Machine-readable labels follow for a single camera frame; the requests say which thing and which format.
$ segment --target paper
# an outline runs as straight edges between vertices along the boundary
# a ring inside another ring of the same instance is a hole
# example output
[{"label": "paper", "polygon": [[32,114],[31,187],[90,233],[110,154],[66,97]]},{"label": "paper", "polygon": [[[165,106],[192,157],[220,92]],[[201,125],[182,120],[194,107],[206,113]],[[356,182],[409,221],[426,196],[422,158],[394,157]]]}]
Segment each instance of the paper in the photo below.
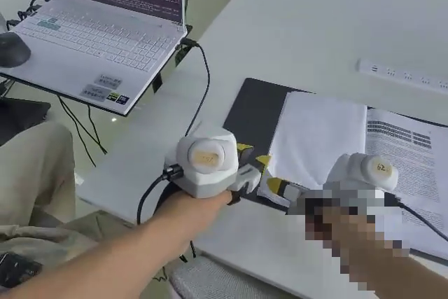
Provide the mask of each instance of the paper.
[{"label": "paper", "polygon": [[[366,153],[389,159],[400,174],[394,194],[435,227],[448,233],[448,199],[443,191],[446,188],[440,187],[448,182],[443,177],[448,129],[376,109],[367,114]],[[448,244],[404,210],[401,231],[402,238],[412,248],[448,258]]]},{"label": "paper", "polygon": [[364,105],[290,93],[272,140],[269,174],[322,188],[338,157],[364,153],[366,115]]}]

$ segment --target label sticker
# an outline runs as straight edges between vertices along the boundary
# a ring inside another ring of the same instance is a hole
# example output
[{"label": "label sticker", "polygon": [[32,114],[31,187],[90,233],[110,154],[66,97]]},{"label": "label sticker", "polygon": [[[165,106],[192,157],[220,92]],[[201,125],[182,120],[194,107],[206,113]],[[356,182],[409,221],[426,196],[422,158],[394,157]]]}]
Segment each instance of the label sticker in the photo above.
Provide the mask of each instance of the label sticker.
[{"label": "label sticker", "polygon": [[109,101],[116,102],[116,100],[119,98],[120,94],[117,94],[116,92],[111,92],[111,94],[107,97]]},{"label": "label sticker", "polygon": [[109,89],[97,87],[96,85],[87,85],[79,94],[82,97],[87,97],[98,102],[104,102],[111,93]]},{"label": "label sticker", "polygon": [[95,80],[95,84],[103,85],[104,87],[116,90],[120,86],[122,81],[123,80],[121,78],[111,76],[111,75],[101,74]]},{"label": "label sticker", "polygon": [[125,105],[127,103],[127,101],[129,101],[129,97],[123,96],[121,95],[118,100],[117,103]]}]

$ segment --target white laptop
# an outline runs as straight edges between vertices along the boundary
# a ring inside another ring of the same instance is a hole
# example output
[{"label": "white laptop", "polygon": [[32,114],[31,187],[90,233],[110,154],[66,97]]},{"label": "white laptop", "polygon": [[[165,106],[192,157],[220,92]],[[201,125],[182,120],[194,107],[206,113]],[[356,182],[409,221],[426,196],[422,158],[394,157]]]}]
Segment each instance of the white laptop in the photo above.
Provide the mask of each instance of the white laptop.
[{"label": "white laptop", "polygon": [[126,116],[186,36],[184,0],[52,0],[14,28],[19,82]]}]

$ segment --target person's knee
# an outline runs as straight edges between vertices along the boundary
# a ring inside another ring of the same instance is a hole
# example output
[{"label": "person's knee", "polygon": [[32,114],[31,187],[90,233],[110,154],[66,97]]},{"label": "person's knee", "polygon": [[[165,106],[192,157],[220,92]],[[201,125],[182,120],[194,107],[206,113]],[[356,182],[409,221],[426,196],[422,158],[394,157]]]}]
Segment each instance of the person's knee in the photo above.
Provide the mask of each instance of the person's knee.
[{"label": "person's knee", "polygon": [[35,127],[42,141],[50,144],[66,144],[72,146],[73,138],[71,132],[65,126],[55,122],[45,122]]}]

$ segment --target desk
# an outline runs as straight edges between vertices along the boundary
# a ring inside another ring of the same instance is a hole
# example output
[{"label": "desk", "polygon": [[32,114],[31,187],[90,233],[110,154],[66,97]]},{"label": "desk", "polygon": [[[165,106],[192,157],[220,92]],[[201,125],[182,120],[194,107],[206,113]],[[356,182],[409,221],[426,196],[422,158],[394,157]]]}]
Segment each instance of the desk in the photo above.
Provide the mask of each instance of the desk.
[{"label": "desk", "polygon": [[[360,57],[445,76],[448,0],[231,0],[201,45],[211,89],[200,118],[222,125],[246,77],[351,99],[448,124],[448,96],[360,75]],[[133,114],[127,134],[87,176],[78,196],[128,221],[160,175],[165,153],[183,136],[207,83],[192,52],[151,103]],[[143,209],[152,214],[163,185]],[[197,247],[302,298],[373,298],[340,274],[320,242],[305,240],[301,218],[243,200],[225,209]],[[424,260],[448,277],[448,268]]]}]

